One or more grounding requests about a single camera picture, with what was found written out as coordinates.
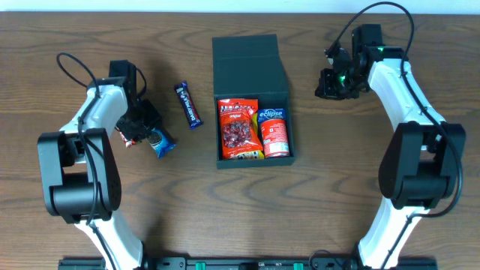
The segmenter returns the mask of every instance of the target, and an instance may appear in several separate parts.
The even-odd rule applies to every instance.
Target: wooden table
[[[54,269],[63,256],[97,257],[90,240],[45,207],[36,149],[85,100],[56,65],[73,53],[97,77],[128,59],[148,80],[177,148],[157,160],[148,143],[111,144],[121,210],[149,254],[192,257],[306,257],[318,248],[348,253],[380,204],[380,161],[392,126],[374,93],[341,102],[314,97],[323,50],[352,15],[192,13],[2,13],[0,15],[0,269]],[[410,62],[423,92],[467,132],[465,185],[448,216],[423,220],[403,255],[431,255],[441,269],[480,263],[480,17],[415,16]],[[403,15],[365,15],[384,41],[407,42]],[[217,170],[212,37],[277,34],[291,82],[298,158],[293,166]],[[350,48],[348,34],[342,39]],[[89,78],[72,62],[66,67]],[[173,85],[187,80],[205,121],[188,130]]]

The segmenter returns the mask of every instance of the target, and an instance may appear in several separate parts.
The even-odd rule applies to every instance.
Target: red candy bag
[[[257,137],[258,100],[230,98],[217,102],[223,159],[264,158]]]

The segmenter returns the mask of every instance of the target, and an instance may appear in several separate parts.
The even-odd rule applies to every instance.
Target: open box
[[[214,37],[213,77],[217,121],[217,168],[286,166],[295,160],[293,126],[288,82],[278,53],[277,35]],[[222,136],[217,101],[226,98],[252,98],[260,109],[285,109],[289,157],[254,160],[223,160]]]

